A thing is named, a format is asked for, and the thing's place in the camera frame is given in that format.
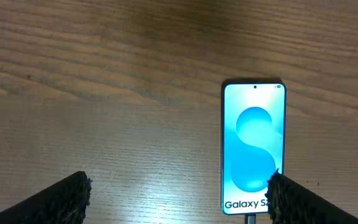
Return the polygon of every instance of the wooden table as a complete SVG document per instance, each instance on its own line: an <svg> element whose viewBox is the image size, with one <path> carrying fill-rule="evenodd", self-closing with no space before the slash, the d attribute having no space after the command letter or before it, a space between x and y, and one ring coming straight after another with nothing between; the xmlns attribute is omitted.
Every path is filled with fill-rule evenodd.
<svg viewBox="0 0 358 224"><path fill-rule="evenodd" d="M358 217L350 0L0 0L0 211L85 170L85 223L243 223L219 204L233 77L283 79L286 175Z"/></svg>

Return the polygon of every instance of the phone screen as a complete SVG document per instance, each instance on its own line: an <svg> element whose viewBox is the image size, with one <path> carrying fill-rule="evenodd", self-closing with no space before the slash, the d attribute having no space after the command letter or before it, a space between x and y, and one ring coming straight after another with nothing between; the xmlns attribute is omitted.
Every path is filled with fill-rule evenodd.
<svg viewBox="0 0 358 224"><path fill-rule="evenodd" d="M223 87L223 213L267 212L267 181L283 172L285 97L282 83Z"/></svg>

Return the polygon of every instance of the charging cable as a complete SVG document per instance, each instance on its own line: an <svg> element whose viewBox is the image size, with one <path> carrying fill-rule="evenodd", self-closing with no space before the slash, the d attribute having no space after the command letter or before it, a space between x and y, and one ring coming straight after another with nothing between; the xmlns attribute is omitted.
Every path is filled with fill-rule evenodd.
<svg viewBox="0 0 358 224"><path fill-rule="evenodd" d="M256 215L246 215L246 224L256 224Z"/></svg>

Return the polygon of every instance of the phone frame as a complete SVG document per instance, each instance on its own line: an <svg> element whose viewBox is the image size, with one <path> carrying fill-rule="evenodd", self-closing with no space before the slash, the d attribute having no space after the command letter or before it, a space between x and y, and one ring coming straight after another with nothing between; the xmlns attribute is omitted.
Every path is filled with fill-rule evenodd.
<svg viewBox="0 0 358 224"><path fill-rule="evenodd" d="M283 167L282 174L284 174L284 152L285 152L285 123L287 117L287 86L282 82L280 78L233 78L224 80L221 87L221 208L222 212L225 215L254 215L267 212L254 212L254 213L236 213L236 214L227 214L224 212L224 198L223 198L223 189L224 189L224 90L228 85L232 84L278 84L284 87L284 122L283 122Z"/></svg>

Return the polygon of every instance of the black textured object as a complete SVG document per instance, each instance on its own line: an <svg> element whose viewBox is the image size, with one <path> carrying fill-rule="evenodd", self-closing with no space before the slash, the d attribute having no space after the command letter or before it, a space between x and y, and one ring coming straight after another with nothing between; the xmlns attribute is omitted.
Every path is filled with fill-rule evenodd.
<svg viewBox="0 0 358 224"><path fill-rule="evenodd" d="M358 224L358 218L278 172L268 181L266 197L273 224Z"/></svg>
<svg viewBox="0 0 358 224"><path fill-rule="evenodd" d="M0 212L0 224L82 224L90 196L91 179L78 171Z"/></svg>

